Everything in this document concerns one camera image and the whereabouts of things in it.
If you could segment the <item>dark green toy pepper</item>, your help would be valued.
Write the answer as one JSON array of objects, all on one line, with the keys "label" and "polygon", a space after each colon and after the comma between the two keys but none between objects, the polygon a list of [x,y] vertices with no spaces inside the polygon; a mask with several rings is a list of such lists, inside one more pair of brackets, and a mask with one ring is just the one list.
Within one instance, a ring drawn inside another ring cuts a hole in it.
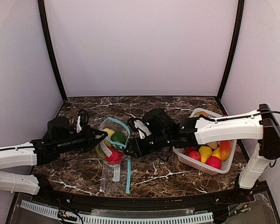
[{"label": "dark green toy pepper", "polygon": [[122,144],[123,146],[116,145],[116,144],[112,144],[112,146],[117,150],[123,150],[125,148],[125,144],[126,144],[126,136],[122,132],[116,131],[111,136],[111,141]]}]

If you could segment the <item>red toy apple large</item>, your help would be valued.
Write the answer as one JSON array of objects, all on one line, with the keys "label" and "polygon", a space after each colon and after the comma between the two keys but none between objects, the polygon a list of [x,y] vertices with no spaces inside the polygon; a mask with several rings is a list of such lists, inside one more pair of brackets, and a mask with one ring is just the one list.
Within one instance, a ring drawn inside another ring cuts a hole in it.
[{"label": "red toy apple large", "polygon": [[106,156],[106,160],[110,164],[120,164],[124,158],[124,154],[114,150],[112,147],[110,147],[109,150],[112,152],[112,154],[110,156]]}]

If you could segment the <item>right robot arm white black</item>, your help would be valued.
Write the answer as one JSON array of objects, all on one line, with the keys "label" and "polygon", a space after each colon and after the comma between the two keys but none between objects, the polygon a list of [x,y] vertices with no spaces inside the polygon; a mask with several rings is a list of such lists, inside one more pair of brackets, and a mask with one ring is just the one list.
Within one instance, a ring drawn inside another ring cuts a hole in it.
[{"label": "right robot arm white black", "polygon": [[184,148],[225,140],[257,140],[252,157],[239,174],[238,186],[251,189],[271,162],[280,158],[280,126],[267,104],[257,110],[225,117],[203,115],[175,123],[161,108],[148,111],[141,119],[130,118],[128,125],[139,137],[130,139],[124,154],[140,158],[166,147]]}]

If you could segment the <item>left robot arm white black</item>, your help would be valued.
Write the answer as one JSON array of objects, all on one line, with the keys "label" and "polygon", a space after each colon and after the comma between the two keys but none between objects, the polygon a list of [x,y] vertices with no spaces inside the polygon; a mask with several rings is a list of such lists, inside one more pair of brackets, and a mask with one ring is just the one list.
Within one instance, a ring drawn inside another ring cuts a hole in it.
[{"label": "left robot arm white black", "polygon": [[0,147],[0,191],[38,195],[51,190],[44,175],[20,175],[8,173],[6,168],[46,165],[57,160],[61,154],[75,150],[87,152],[95,148],[107,136],[107,132],[79,123],[78,129],[70,126],[66,117],[56,117],[48,122],[48,130],[42,139],[20,145]]}]

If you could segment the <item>large clear zip bag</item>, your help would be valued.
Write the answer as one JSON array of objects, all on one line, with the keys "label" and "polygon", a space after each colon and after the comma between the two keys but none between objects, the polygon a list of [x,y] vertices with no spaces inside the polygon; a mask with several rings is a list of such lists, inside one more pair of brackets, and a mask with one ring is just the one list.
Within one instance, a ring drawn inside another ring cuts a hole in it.
[{"label": "large clear zip bag", "polygon": [[[126,147],[127,142],[130,138],[131,132],[130,132],[129,127],[125,123],[123,123],[123,122],[121,122],[121,121],[119,121],[115,118],[108,117],[99,126],[100,130],[103,130],[104,128],[109,128],[109,129],[112,129],[114,131],[122,132],[126,136],[126,144],[125,144],[125,147]],[[106,154],[106,156],[110,156],[112,154],[112,152],[109,150],[110,147],[112,147],[116,151],[119,151],[119,152],[123,153],[124,149],[123,150],[117,150],[112,146],[112,144],[123,146],[120,143],[113,142],[111,140],[106,140],[106,139],[104,139],[104,141],[100,142],[99,145],[101,146],[101,148],[104,151],[104,153]]]}]

